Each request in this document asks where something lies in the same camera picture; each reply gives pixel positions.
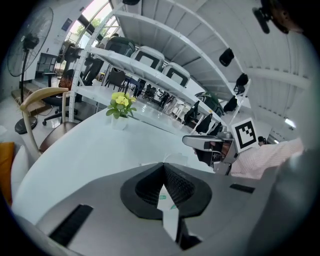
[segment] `chair seat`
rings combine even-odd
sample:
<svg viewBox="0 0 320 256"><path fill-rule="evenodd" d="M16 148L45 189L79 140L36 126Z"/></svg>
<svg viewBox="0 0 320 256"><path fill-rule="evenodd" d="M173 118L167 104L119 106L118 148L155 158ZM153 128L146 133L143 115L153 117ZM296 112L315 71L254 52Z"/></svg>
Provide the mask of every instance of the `chair seat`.
<svg viewBox="0 0 320 256"><path fill-rule="evenodd" d="M44 153L53 143L60 139L64 134L75 127L77 123L75 122L63 122L58 127L56 127L50 134L44 139L39 148L41 153Z"/></svg>

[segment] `wooden chair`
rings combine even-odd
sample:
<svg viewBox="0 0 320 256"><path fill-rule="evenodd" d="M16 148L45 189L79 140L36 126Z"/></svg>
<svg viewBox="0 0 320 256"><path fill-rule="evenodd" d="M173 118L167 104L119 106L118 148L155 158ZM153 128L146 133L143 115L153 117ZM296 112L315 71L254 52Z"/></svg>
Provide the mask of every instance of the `wooden chair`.
<svg viewBox="0 0 320 256"><path fill-rule="evenodd" d="M57 88L57 87L43 88L30 94L20 106L20 109L22 110L25 128L27 133L30 136L31 144L38 151L40 155L44 153L54 142L56 142L59 138L61 138L64 134L66 134L68 131L70 131L73 127L77 125L74 122L66 122L67 92L68 92L68 88ZM57 94L62 94L62 123L58 127L56 127L52 132L50 132L50 134L44 139L44 141L41 143L40 147L38 148L37 143L35 141L34 134L31 129L30 121L29 121L28 106L46 97L50 97Z"/></svg>

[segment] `white flower pot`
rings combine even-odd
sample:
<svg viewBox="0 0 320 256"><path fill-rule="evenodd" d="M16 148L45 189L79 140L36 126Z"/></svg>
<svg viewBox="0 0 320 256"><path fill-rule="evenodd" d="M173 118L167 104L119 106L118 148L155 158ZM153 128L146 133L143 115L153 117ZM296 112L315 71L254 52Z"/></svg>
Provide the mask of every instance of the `white flower pot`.
<svg viewBox="0 0 320 256"><path fill-rule="evenodd" d="M120 116L118 119L115 119L115 117L113 116L111 119L111 127L114 130L122 131L123 129L126 128L127 125L128 125L128 118Z"/></svg>

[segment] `orange pillow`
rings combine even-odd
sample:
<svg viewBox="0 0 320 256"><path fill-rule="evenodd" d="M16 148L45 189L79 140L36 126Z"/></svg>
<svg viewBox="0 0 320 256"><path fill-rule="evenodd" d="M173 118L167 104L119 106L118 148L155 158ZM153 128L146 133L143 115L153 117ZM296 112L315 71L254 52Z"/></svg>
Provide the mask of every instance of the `orange pillow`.
<svg viewBox="0 0 320 256"><path fill-rule="evenodd" d="M11 166L14 160L15 143L0 143L0 188L4 199L11 206Z"/></svg>

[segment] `tabletop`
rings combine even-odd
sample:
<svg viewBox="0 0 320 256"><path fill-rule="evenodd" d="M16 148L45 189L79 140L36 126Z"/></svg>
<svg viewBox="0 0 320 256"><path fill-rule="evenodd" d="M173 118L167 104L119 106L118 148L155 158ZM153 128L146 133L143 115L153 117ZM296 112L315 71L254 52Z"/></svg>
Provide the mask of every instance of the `tabletop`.
<svg viewBox="0 0 320 256"><path fill-rule="evenodd" d="M114 130L106 111L78 124L34 163L12 204L15 214L35 225L51 207L88 182L163 162L171 154L181 153L188 157L187 166L212 172L198 161L191 147L182 143L183 135L133 118L125 130Z"/></svg>

